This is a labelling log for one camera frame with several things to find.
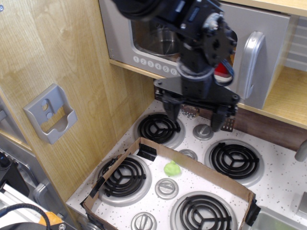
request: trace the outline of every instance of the cardboard tray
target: cardboard tray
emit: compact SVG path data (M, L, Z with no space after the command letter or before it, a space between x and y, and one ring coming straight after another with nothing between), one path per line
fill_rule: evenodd
M197 162L175 150L169 149L163 145L157 144L151 140L145 138L138 138L123 155L120 155L117 161L112 165L112 167L101 177L95 184L93 190L89 196L84 200L82 206L84 207L88 218L94 223L101 223L108 230L118 230L113 225L109 224L107 221L99 218L91 210L95 201L98 199L98 190L105 183L105 181L112 175L115 169L125 160L125 158L135 153L139 148L140 144L156 149L157 155L169 158L170 160L175 161L180 167L190 170L192 173L204 178L205 180L211 182L212 184L223 188L224 190L232 193L235 196L240 197L244 201L248 202L248 208L245 212L245 216L242 220L241 226L239 229L244 229L246 227L246 220L253 220L253 208L255 206L255 194L236 182L235 180L225 176L215 170L208 168L207 166Z

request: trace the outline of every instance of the orange object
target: orange object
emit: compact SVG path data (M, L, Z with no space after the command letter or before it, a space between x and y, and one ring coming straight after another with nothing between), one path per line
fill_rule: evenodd
M46 212L46 215L50 221L50 225L60 224L63 222L62 219L58 217L56 214L54 214L53 212ZM38 223L46 226L46 221L43 217L40 218Z

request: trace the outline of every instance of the black cable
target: black cable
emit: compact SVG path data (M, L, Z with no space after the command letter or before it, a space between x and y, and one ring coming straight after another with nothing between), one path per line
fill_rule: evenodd
M49 222L49 219L48 219L47 215L45 214L45 212L43 210L41 210L39 207L37 207L35 205L31 205L31 204L17 204L17 205L5 207L5 208L0 210L0 218L5 216L6 214L8 214L10 211L13 211L13 210L16 210L16 209L19 209L19 208L30 208L30 209L33 209L36 212L38 212L45 219L46 225L47 225L47 230L51 230L50 222Z

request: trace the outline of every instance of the microwave handle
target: microwave handle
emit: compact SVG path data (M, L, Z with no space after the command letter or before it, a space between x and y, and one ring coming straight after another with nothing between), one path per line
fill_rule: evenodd
M244 100L250 97L254 85L252 85L255 66L258 54L264 44L265 35L254 31L249 36L242 55L242 62L239 72L239 84L237 93Z
M46 192L48 192L47 186L43 183L39 183L33 191L33 200L45 209L49 209L45 198Z

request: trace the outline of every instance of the green object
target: green object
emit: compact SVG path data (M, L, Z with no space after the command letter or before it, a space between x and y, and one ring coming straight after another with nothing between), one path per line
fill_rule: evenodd
M181 170L180 167L174 161L171 161L164 167L164 172L168 176L176 176L181 173Z

